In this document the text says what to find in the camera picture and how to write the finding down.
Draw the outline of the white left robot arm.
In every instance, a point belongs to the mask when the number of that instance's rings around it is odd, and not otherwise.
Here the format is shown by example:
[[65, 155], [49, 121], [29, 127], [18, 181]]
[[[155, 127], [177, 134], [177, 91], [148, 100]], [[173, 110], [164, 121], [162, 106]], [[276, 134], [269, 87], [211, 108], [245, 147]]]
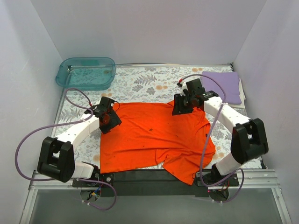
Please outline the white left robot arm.
[[111, 98], [102, 97], [97, 105], [84, 112], [80, 123], [72, 125], [54, 138], [45, 138], [37, 165], [38, 173], [61, 182], [83, 178], [88, 186], [96, 186], [100, 180], [99, 174], [95, 172], [98, 167], [86, 162], [76, 162], [74, 151], [95, 130], [99, 129], [102, 134], [107, 134], [121, 124], [113, 109], [115, 103]]

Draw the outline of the purple folded t-shirt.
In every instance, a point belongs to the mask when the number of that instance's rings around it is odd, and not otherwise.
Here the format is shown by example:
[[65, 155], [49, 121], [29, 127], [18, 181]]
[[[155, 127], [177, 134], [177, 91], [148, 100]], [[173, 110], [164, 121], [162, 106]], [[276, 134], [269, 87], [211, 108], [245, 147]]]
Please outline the purple folded t-shirt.
[[216, 81], [224, 90], [226, 94], [226, 102], [233, 105], [240, 105], [242, 99], [240, 98], [239, 90], [239, 76], [237, 72], [202, 72], [204, 77], [201, 77], [201, 82], [206, 91], [214, 91], [224, 99], [224, 94], [220, 87], [214, 82]]

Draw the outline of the white folded t-shirt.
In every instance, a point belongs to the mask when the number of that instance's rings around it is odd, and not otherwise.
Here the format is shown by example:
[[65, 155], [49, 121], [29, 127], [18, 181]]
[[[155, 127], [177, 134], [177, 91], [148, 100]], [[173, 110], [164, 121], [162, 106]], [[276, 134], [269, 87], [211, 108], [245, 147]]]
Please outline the white folded t-shirt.
[[241, 79], [239, 79], [238, 92], [239, 92], [239, 95], [236, 95], [236, 94], [234, 95], [234, 103], [229, 104], [229, 105], [234, 108], [245, 109], [246, 97], [245, 97], [245, 94], [243, 91]]

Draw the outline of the teal plastic bin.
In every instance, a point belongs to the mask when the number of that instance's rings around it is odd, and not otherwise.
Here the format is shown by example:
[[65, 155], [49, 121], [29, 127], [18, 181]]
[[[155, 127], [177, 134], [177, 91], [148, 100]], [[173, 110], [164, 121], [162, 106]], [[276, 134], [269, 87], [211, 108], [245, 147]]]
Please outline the teal plastic bin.
[[115, 74], [115, 62], [109, 57], [73, 57], [60, 64], [56, 84], [66, 89], [103, 91], [111, 86]]

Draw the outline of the orange t-shirt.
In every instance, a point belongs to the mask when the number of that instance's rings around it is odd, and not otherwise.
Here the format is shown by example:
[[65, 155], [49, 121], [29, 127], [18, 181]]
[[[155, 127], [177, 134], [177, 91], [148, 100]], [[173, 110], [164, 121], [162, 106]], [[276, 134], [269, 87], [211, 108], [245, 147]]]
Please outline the orange t-shirt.
[[207, 137], [210, 122], [200, 109], [172, 116], [174, 102], [121, 103], [122, 123], [100, 138], [100, 171], [111, 173], [151, 167], [163, 168], [191, 185], [200, 165], [206, 167], [216, 152]]

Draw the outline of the floral table mat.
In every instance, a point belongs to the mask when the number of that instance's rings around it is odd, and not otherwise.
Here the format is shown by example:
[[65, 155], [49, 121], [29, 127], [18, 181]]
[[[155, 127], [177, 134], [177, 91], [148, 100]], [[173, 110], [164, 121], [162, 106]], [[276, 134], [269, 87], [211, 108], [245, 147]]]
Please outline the floral table mat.
[[[190, 74], [201, 74], [207, 72], [232, 72], [230, 66], [116, 66], [116, 74], [111, 86], [103, 91], [85, 91], [92, 103], [100, 101], [102, 96], [112, 98], [120, 103], [124, 102], [161, 102], [167, 103], [173, 100], [173, 95], [179, 92], [176, 83], [182, 77]], [[86, 106], [87, 100], [79, 92], [69, 91], [69, 99], [78, 104]], [[245, 109], [234, 108], [239, 113], [247, 116]], [[83, 110], [71, 105], [62, 96], [58, 107], [56, 123], [68, 123], [78, 120]], [[75, 161], [84, 161], [100, 166], [100, 130], [92, 132], [75, 149]], [[216, 154], [207, 166], [220, 161], [229, 153], [231, 134], [217, 121], [212, 132], [212, 140], [216, 146]], [[262, 158], [252, 160], [242, 166], [243, 169], [265, 168]]]

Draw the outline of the aluminium table frame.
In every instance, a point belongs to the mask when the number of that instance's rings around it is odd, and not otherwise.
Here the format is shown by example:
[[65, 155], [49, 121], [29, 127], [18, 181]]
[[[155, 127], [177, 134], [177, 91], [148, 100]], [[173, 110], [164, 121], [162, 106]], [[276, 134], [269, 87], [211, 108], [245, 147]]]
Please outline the aluminium table frame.
[[238, 172], [228, 188], [209, 197], [117, 196], [83, 202], [92, 190], [73, 181], [35, 182], [29, 187], [22, 224], [289, 224], [276, 173]]

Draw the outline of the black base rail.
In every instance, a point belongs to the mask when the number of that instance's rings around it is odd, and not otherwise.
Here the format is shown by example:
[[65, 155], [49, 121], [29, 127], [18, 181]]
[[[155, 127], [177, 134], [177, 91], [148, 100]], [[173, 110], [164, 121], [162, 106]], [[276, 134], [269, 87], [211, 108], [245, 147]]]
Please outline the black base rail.
[[200, 183], [197, 176], [192, 185], [188, 185], [164, 169], [136, 169], [123, 172], [100, 174], [92, 177], [93, 181], [102, 181], [108, 185], [73, 180], [72, 186], [81, 189], [101, 187], [102, 197], [113, 197], [114, 187], [117, 196], [195, 196], [209, 197], [208, 188]]

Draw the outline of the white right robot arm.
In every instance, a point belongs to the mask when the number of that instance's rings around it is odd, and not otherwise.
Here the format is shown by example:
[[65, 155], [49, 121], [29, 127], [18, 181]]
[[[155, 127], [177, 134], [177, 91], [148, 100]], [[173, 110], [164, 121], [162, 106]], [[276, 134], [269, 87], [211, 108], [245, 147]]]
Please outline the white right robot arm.
[[189, 82], [180, 79], [177, 85], [181, 91], [174, 95], [173, 115], [201, 109], [222, 123], [232, 134], [230, 153], [215, 163], [209, 174], [199, 175], [204, 186], [224, 184], [243, 164], [268, 153], [266, 132], [261, 119], [251, 119], [238, 113], [217, 93], [206, 91], [198, 78]]

